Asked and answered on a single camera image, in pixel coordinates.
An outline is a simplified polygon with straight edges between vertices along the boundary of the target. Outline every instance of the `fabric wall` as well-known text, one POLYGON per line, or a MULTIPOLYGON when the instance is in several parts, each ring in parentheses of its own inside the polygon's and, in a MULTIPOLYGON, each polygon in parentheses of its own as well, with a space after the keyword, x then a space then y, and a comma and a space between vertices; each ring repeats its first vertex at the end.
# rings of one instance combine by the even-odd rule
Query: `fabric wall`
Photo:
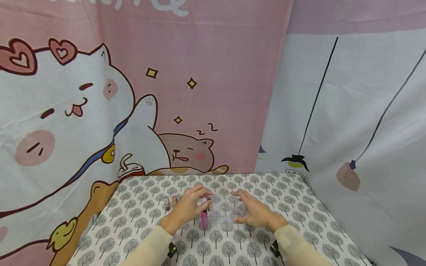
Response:
POLYGON ((291 7, 0 0, 0 265, 66 265, 127 177, 252 172, 291 7))
POLYGON ((377 265, 426 265, 424 28, 424 1, 295 1, 256 164, 306 176, 377 265))

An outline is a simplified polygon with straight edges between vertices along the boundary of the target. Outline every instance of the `heart decoration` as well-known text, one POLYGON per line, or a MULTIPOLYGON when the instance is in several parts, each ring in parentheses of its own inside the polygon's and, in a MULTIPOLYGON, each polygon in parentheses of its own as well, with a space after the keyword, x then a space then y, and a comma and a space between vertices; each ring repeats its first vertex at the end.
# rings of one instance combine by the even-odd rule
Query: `heart decoration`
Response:
POLYGON ((77 47, 68 40, 58 42, 51 38, 49 48, 56 60, 63 66, 73 61, 77 56, 77 47))
POLYGON ((34 50, 23 40, 10 40, 9 47, 0 46, 0 70, 17 75, 34 75, 37 72, 34 50))

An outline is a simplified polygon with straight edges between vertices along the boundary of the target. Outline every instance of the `cream long sleeve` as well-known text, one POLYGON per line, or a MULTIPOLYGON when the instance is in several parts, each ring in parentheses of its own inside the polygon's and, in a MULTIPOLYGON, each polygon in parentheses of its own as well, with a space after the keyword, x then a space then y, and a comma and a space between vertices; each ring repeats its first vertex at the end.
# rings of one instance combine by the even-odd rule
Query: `cream long sleeve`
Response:
MULTIPOLYGON (((275 231, 281 256, 292 266, 329 266, 330 263, 315 250, 291 225, 275 231)), ((122 266, 160 266, 169 252, 172 236, 160 226, 129 255, 122 266)))

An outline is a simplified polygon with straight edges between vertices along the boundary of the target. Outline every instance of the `cartoon cat backdrop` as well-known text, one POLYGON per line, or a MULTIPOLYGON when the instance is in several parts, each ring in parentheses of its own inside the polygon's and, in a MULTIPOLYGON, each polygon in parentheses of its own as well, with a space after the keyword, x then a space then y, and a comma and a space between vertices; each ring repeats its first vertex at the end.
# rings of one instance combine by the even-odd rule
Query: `cartoon cat backdrop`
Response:
POLYGON ((0 265, 66 265, 126 178, 253 172, 291 5, 1 1, 0 265))

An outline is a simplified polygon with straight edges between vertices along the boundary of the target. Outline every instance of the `yellow cartoon chick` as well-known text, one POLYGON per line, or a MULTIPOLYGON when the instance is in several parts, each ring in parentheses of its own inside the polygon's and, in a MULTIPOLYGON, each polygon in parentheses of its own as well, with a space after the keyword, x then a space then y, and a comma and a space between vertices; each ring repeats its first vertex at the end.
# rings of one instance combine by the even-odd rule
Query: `yellow cartoon chick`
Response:
POLYGON ((46 249, 49 249, 52 246, 53 251, 58 252, 69 242, 72 234, 74 233, 76 225, 77 218, 72 218, 68 223, 61 223, 50 235, 49 245, 46 247, 46 249))

